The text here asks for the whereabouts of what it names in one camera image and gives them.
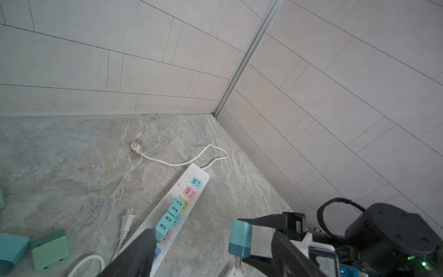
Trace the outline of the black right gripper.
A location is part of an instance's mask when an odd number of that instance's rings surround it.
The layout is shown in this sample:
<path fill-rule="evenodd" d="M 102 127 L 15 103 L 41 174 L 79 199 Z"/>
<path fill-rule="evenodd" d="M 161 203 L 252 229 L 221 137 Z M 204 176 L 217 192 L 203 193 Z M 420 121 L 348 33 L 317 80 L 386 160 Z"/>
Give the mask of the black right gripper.
<path fill-rule="evenodd" d="M 282 214 L 267 215 L 259 218 L 239 218 L 238 221 L 246 222 L 250 225 L 270 227 L 284 230 L 285 236 L 298 248 L 309 249 L 313 242 L 312 233 L 308 232 L 306 216 L 302 213 L 284 212 Z M 243 258 L 242 261 L 263 274 L 275 274 L 275 268 L 271 257 L 251 255 Z"/>

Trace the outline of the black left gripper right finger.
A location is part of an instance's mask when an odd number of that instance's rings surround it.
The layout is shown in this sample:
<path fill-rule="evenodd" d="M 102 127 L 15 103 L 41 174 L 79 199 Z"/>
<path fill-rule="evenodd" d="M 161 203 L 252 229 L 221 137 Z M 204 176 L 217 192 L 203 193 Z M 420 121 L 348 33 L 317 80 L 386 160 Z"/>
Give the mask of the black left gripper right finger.
<path fill-rule="evenodd" d="M 271 243 L 276 277 L 326 277 L 285 235 L 275 233 Z"/>

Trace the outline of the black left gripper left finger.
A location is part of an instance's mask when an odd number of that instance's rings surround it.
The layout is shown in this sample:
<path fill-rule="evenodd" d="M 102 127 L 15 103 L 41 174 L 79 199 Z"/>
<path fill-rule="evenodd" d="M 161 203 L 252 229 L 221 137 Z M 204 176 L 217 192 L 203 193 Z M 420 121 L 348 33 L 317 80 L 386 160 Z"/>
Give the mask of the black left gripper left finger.
<path fill-rule="evenodd" d="M 149 277 L 156 248 L 154 229 L 146 229 L 98 277 Z"/>

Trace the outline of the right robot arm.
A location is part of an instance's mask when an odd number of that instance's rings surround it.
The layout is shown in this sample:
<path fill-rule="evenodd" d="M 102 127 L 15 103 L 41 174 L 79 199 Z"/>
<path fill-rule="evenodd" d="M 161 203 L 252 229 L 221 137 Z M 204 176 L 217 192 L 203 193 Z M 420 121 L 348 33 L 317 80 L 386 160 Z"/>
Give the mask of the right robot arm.
<path fill-rule="evenodd" d="M 317 210 L 317 232 L 310 232 L 305 215 L 296 212 L 234 220 L 230 275 L 238 275 L 246 263 L 268 277 L 442 276 L 443 241 L 420 215 L 376 203 L 361 208 L 340 236 L 328 230 L 324 210 Z M 271 257 L 251 253 L 253 226 L 274 229 Z"/>

